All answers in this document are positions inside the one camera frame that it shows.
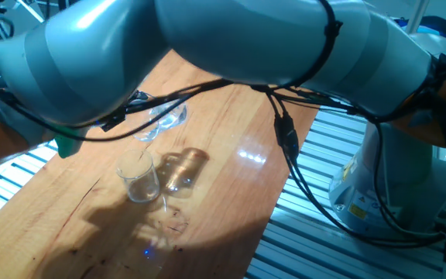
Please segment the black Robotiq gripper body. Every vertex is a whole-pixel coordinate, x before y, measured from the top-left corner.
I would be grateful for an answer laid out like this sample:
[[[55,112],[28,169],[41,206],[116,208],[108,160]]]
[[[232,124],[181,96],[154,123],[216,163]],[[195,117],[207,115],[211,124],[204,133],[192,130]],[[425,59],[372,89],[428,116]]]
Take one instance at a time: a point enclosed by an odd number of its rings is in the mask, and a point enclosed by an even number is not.
[[[111,114],[98,120],[98,126],[106,133],[125,121],[125,114]]]

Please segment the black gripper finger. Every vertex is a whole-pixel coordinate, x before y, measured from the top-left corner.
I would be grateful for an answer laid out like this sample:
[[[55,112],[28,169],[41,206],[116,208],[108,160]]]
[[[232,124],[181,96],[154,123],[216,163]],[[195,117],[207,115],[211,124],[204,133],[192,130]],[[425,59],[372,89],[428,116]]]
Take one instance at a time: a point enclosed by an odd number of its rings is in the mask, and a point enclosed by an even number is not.
[[[149,100],[149,95],[147,93],[145,93],[144,91],[135,91],[129,97],[130,104],[140,104],[143,102],[147,102],[148,100]]]

